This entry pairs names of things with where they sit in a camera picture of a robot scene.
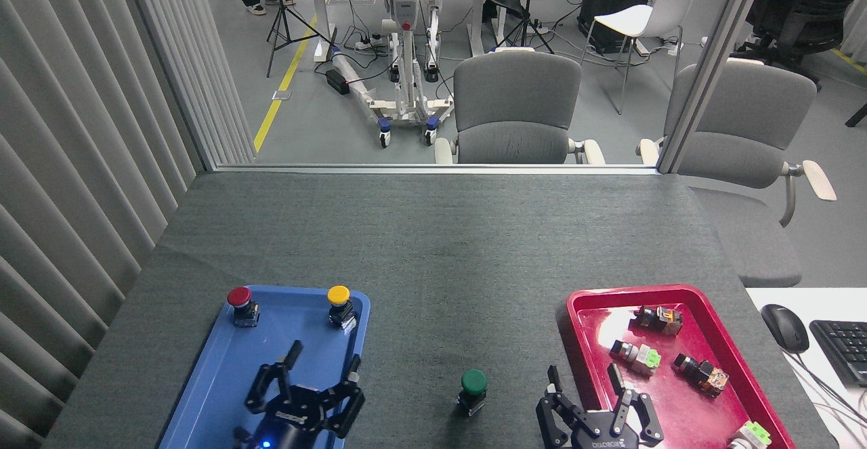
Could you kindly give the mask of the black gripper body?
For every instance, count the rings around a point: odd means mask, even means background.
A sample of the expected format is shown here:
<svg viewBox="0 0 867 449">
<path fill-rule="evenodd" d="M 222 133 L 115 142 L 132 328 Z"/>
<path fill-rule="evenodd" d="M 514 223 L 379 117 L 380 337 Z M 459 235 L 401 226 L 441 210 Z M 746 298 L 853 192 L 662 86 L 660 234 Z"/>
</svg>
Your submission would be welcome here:
<svg viewBox="0 0 867 449">
<path fill-rule="evenodd" d="M 627 423 L 631 409 L 616 412 L 577 409 L 569 414 L 573 448 L 637 448 L 640 437 Z"/>
<path fill-rule="evenodd" d="M 326 412 L 337 405 L 333 390 L 288 387 L 269 402 L 264 400 L 265 393 L 255 388 L 248 392 L 245 408 L 263 418 L 252 433 L 241 425 L 235 427 L 234 447 L 313 448 L 327 427 Z"/>
</svg>

